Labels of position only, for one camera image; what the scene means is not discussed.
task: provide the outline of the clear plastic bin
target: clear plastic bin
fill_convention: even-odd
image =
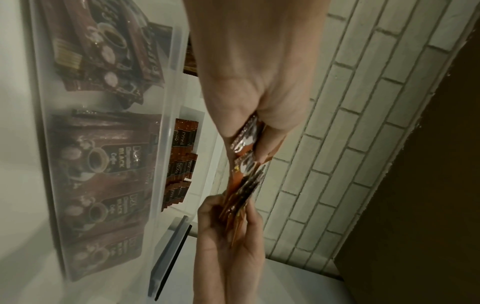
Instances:
[[[84,6],[98,2],[71,1]],[[192,218],[191,212],[173,208],[162,212],[175,118],[185,97],[182,71],[189,34],[187,19],[180,1],[135,0],[150,22],[172,29],[171,39],[162,39],[159,46],[164,83],[148,88],[143,104],[134,103],[128,109],[137,114],[161,115],[155,120],[158,124],[142,124],[137,116],[122,118],[125,110],[111,92],[67,91],[67,84],[54,67],[58,50],[53,49],[44,2],[30,0],[30,6],[52,212],[63,259],[62,302],[142,303],[147,299],[151,269],[158,259],[155,245],[175,218]],[[108,25],[98,28],[101,39],[125,47],[125,41],[115,42],[116,38],[109,36],[118,34],[114,29]],[[86,126],[82,117],[66,123],[64,117],[71,117],[73,110],[79,110],[77,114],[113,113],[108,115],[114,119],[100,115],[99,120],[107,121],[101,129],[98,121]],[[81,126],[72,128],[75,123]],[[153,175],[146,170],[140,172],[142,168],[154,168]],[[147,180],[152,185],[148,197],[143,184]]]

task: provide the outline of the brown door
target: brown door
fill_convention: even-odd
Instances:
[[[358,304],[480,303],[480,27],[335,263]]]

